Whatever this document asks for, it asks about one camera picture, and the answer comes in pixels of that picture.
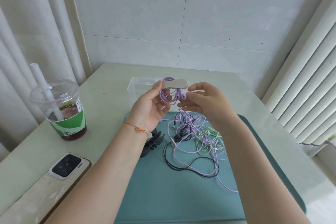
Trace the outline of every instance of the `red string bracelet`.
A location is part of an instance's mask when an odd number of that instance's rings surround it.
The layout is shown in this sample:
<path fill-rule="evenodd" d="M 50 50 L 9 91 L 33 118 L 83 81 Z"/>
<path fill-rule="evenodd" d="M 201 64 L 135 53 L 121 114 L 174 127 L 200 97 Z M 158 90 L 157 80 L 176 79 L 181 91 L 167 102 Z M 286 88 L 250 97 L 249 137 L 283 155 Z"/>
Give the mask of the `red string bracelet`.
<path fill-rule="evenodd" d="M 129 122 L 126 122 L 126 121 L 124 121 L 123 123 L 126 123 L 126 124 L 128 124 L 128 125 L 131 125 L 131 126 L 135 127 L 136 131 L 139 131 L 139 132 L 141 132 L 141 133 L 146 133 L 146 135 L 149 136 L 149 134 L 148 134 L 144 129 L 141 129 L 141 128 L 139 128 L 139 127 L 137 127 L 137 126 L 135 126 L 135 125 L 133 125 L 133 124 L 130 124 Z"/>

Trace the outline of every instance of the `left hand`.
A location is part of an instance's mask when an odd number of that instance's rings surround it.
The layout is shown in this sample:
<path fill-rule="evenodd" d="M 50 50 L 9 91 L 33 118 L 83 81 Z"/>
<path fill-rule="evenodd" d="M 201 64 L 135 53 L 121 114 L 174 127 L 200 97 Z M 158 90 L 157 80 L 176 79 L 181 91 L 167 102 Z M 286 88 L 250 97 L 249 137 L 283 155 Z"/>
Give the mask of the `left hand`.
<path fill-rule="evenodd" d="M 170 110 L 170 103 L 165 103 L 160 98 L 161 87 L 162 81 L 159 81 L 155 88 L 143 94 L 132 106 L 126 121 L 144 129 L 147 133 L 152 132 Z"/>

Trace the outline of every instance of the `smartphone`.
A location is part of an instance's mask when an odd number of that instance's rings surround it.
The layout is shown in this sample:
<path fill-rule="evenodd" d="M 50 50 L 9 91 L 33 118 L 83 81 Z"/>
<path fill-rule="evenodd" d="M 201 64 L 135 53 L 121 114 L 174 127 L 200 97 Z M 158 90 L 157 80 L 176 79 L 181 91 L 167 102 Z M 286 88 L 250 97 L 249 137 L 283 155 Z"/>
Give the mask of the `smartphone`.
<path fill-rule="evenodd" d="M 44 223 L 90 167 L 89 160 L 65 154 L 0 216 L 0 223 Z"/>

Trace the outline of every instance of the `hand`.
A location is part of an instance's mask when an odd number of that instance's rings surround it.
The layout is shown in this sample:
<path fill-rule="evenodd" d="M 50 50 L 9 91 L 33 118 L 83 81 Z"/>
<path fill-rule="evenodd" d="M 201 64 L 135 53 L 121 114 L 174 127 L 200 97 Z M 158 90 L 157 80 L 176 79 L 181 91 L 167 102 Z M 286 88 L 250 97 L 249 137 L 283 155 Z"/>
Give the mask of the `hand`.
<path fill-rule="evenodd" d="M 238 117 L 220 89 L 207 82 L 191 85 L 187 92 L 187 99 L 177 104 L 183 111 L 198 112 L 209 120 L 217 131 L 226 124 L 228 119 Z"/>
<path fill-rule="evenodd" d="M 155 88 L 143 94 L 132 106 L 126 121 L 144 129 L 147 133 L 153 131 L 170 110 L 170 103 L 165 103 L 160 98 L 161 87 L 162 81 L 159 81 Z M 165 94 L 169 95 L 170 91 L 165 90 Z"/>

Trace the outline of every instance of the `white table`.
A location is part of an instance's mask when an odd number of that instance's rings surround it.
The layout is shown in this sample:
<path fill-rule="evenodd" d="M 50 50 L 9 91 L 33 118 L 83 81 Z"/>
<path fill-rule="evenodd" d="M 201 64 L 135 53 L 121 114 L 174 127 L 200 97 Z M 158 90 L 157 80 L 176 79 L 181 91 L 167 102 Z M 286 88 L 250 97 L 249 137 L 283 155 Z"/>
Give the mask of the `white table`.
<path fill-rule="evenodd" d="M 336 213 L 329 210 L 333 210 L 331 204 L 336 205 L 335 187 L 236 74 L 122 64 L 102 65 L 80 87 L 88 128 L 82 138 L 63 141 L 47 122 L 43 122 L 0 163 L 0 214 L 65 153 L 78 154 L 92 164 L 98 160 L 130 109 L 126 89 L 133 76 L 172 76 L 185 78 L 191 84 L 204 81 L 219 87 L 235 111 L 249 120 L 301 195 L 313 223 L 319 223 L 317 221 L 322 218 L 325 220 L 321 223 L 334 223 L 331 220 L 336 220 Z"/>

